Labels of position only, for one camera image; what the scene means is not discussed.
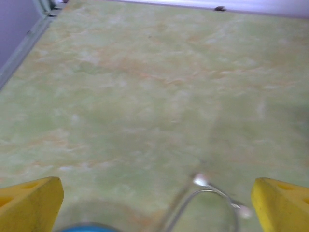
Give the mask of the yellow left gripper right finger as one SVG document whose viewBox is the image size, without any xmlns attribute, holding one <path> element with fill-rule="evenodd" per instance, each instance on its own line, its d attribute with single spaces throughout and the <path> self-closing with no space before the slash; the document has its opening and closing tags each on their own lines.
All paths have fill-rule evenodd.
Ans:
<svg viewBox="0 0 309 232">
<path fill-rule="evenodd" d="M 309 231 L 307 187 L 271 178 L 257 178 L 251 200 L 264 232 Z"/>
</svg>

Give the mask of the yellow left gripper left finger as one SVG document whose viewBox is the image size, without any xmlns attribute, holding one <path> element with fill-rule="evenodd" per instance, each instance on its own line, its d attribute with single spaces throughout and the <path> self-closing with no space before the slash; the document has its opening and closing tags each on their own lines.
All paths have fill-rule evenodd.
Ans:
<svg viewBox="0 0 309 232">
<path fill-rule="evenodd" d="M 0 189 L 2 232 L 51 232 L 64 199 L 59 177 L 46 177 Z"/>
</svg>

